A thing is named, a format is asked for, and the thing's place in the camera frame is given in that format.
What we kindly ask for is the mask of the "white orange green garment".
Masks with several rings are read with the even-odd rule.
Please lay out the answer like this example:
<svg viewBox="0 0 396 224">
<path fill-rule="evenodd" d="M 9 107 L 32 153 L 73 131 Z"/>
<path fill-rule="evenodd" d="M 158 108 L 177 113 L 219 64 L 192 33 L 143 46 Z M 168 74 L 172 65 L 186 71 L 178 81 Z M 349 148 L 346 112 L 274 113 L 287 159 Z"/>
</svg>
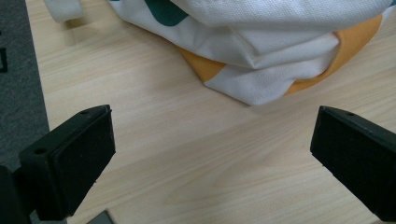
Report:
<svg viewBox="0 0 396 224">
<path fill-rule="evenodd" d="M 264 105 L 334 74 L 396 0 L 107 0 L 119 17 L 179 47 L 210 89 Z"/>
</svg>

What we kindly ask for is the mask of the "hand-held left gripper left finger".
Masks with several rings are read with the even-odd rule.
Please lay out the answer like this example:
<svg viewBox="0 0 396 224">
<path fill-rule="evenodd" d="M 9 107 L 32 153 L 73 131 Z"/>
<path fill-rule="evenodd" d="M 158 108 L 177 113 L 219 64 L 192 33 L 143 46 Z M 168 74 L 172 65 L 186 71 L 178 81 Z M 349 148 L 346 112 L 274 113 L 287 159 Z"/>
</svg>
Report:
<svg viewBox="0 0 396 224">
<path fill-rule="evenodd" d="M 73 216 L 115 152 L 109 105 L 78 112 L 21 152 L 38 217 Z"/>
</svg>

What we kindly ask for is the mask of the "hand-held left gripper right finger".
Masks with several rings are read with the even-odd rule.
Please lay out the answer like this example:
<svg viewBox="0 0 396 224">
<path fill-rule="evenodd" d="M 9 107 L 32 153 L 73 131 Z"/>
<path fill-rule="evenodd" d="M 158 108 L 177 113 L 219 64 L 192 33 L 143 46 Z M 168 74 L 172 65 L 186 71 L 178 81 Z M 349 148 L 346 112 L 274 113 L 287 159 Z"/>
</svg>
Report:
<svg viewBox="0 0 396 224">
<path fill-rule="evenodd" d="M 380 220 L 396 222 L 396 133 L 323 105 L 310 151 Z"/>
</svg>

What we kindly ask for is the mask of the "small grey flat object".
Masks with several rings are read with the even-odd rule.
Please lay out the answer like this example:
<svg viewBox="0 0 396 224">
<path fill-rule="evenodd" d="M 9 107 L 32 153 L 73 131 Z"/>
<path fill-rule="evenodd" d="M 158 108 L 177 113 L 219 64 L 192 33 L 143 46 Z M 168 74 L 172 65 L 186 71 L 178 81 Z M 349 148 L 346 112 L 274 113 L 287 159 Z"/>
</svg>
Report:
<svg viewBox="0 0 396 224">
<path fill-rule="evenodd" d="M 116 224 L 107 210 L 91 219 L 87 224 Z"/>
</svg>

